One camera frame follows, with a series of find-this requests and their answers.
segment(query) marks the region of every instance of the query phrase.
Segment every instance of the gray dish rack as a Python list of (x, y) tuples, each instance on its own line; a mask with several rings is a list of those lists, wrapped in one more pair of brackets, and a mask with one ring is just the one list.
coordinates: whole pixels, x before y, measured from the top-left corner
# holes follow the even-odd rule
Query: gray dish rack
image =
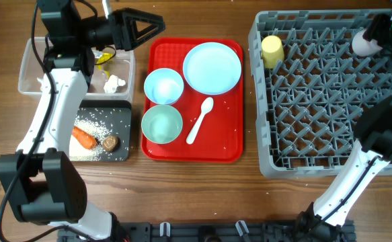
[[(392, 59), (362, 58), (353, 36), (392, 9), (263, 11), (248, 36), (256, 83), (257, 141), (265, 177), (336, 175), (361, 113), (392, 94)], [(264, 69), (262, 39), (281, 38), (285, 60)], [(380, 172), (392, 175), (392, 163)]]

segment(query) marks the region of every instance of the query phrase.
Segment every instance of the plastic spoon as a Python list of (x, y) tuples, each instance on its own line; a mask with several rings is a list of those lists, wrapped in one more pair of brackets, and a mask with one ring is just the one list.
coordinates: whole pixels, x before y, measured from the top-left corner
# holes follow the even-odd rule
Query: plastic spoon
[(196, 139), (196, 135), (200, 125), (202, 124), (204, 116), (209, 113), (212, 108), (214, 107), (214, 100), (211, 97), (206, 98), (202, 103), (202, 113), (198, 117), (196, 124), (194, 125), (193, 129), (191, 129), (190, 134), (187, 137), (187, 144), (191, 145), (194, 140)]

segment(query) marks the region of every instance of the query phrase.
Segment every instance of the white tissue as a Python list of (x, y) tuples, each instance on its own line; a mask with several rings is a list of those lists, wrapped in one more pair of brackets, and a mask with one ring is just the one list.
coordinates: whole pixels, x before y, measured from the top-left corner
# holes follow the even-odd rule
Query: white tissue
[(124, 85), (126, 85), (126, 81), (119, 79), (115, 75), (111, 75), (109, 80), (104, 83), (103, 89), (105, 93), (116, 93), (118, 87), (122, 87)]

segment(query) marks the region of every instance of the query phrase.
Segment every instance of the red tray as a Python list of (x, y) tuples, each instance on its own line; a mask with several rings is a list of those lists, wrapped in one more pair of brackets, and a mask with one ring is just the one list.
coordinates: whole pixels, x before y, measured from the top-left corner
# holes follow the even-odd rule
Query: red tray
[[(151, 46), (148, 74), (159, 68), (170, 68), (177, 71), (184, 79), (182, 65), (185, 56), (193, 47), (205, 42), (218, 42), (227, 45), (236, 52), (242, 66), (242, 48), (233, 40), (160, 38)], [(145, 155), (151, 159), (163, 161), (221, 163), (236, 161), (243, 151), (242, 76), (232, 90), (221, 95), (211, 96), (214, 99), (214, 108), (204, 117), (192, 145), (186, 143), (186, 138), (200, 115), (202, 102), (208, 95), (195, 91), (184, 81), (184, 92), (173, 105), (181, 113), (184, 121), (181, 134), (166, 145), (152, 143), (142, 134), (141, 147)], [(146, 97), (144, 113), (155, 105)]]

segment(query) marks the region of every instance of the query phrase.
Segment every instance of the carrot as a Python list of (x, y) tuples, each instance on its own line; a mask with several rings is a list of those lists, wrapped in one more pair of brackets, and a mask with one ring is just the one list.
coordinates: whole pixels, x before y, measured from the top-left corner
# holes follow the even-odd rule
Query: carrot
[(97, 141), (95, 140), (94, 137), (91, 135), (87, 134), (80, 128), (74, 126), (73, 131), (72, 131), (73, 137), (75, 137), (79, 144), (82, 145), (83, 148), (85, 149), (94, 149), (95, 146), (97, 146)]

